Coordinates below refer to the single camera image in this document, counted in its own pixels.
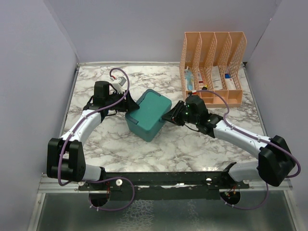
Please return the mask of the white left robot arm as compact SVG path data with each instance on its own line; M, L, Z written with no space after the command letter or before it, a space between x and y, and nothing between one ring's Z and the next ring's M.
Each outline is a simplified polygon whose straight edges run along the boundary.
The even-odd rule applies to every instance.
M73 127L60 138L48 143L47 176L62 181L89 181L101 190L106 185L105 169L87 165L83 145L90 134L109 116L109 111L133 112L139 105L132 99L129 90L122 90L107 81L97 81L94 94L83 107L81 117Z

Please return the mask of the green plastic medicine box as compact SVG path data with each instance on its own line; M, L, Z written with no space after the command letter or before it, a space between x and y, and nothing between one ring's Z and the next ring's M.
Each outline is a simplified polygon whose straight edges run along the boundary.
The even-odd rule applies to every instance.
M139 109L125 115L128 128L144 141L150 142L164 125L162 116L171 109L172 102L153 89L147 89L137 104Z

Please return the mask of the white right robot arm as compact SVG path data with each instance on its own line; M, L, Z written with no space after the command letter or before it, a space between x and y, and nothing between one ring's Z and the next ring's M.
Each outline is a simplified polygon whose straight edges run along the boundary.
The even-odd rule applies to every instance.
M296 165L284 138L278 135L270 138L239 128L225 116L210 113L197 95L179 101L162 119L177 126L194 124L199 132L227 141L256 158L253 162L229 164L220 176L226 188L244 180L263 180L278 187Z

